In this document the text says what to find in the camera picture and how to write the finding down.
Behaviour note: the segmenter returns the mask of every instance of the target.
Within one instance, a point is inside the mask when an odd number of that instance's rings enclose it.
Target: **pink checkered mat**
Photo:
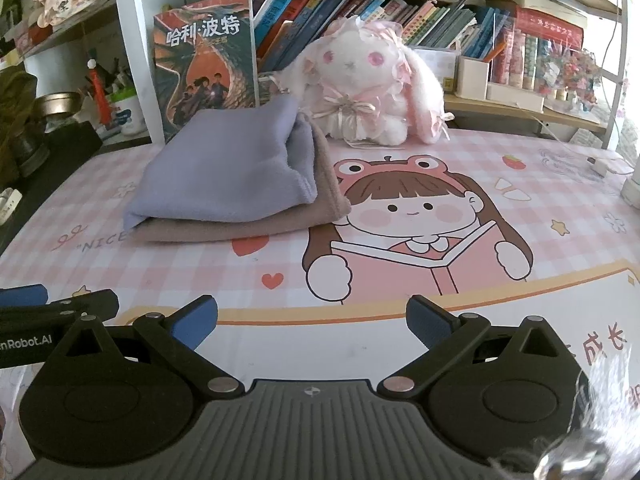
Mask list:
[[[449,294],[620,258],[638,263],[640,213],[620,198],[622,176],[601,178],[586,156],[555,141],[465,130],[451,137],[401,149],[333,142],[354,204],[348,218],[203,244],[137,244],[122,230],[123,207],[159,146],[96,156],[0,258],[0,287],[43,283],[52,300],[111,288],[121,312],[183,306],[201,294],[220,308],[269,308]]]

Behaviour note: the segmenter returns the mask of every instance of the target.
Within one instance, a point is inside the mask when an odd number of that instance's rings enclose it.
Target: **gray ribbed surface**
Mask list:
[[[366,381],[259,381],[242,399],[210,402],[180,442],[151,458],[93,470],[40,460],[20,476],[20,480],[497,478],[489,468],[444,446],[414,405],[380,399]]]

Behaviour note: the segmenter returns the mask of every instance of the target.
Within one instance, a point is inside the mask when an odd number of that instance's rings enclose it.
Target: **red heart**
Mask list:
[[[280,285],[282,283],[282,280],[284,280],[284,276],[280,272],[274,274],[273,276],[271,276],[270,274],[262,275],[262,284],[265,287],[270,288],[271,290]]]
[[[269,235],[256,236],[254,238],[236,238],[231,240],[231,247],[238,256],[247,256],[259,251],[268,243]]]

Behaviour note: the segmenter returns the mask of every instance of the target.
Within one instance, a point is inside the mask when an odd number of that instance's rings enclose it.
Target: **lavender towel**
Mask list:
[[[200,110],[145,168],[124,228],[146,218],[251,222],[318,194],[311,126],[290,95]]]

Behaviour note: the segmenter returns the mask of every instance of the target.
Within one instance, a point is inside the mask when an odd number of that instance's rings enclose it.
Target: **open book illustration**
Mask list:
[[[455,294],[513,282],[495,251],[503,241],[496,222],[490,221],[439,260],[344,242],[332,242],[331,247],[332,254],[343,257],[353,273],[351,293],[345,300],[353,303],[372,296],[383,301],[401,291],[409,296],[416,290],[425,296]]]

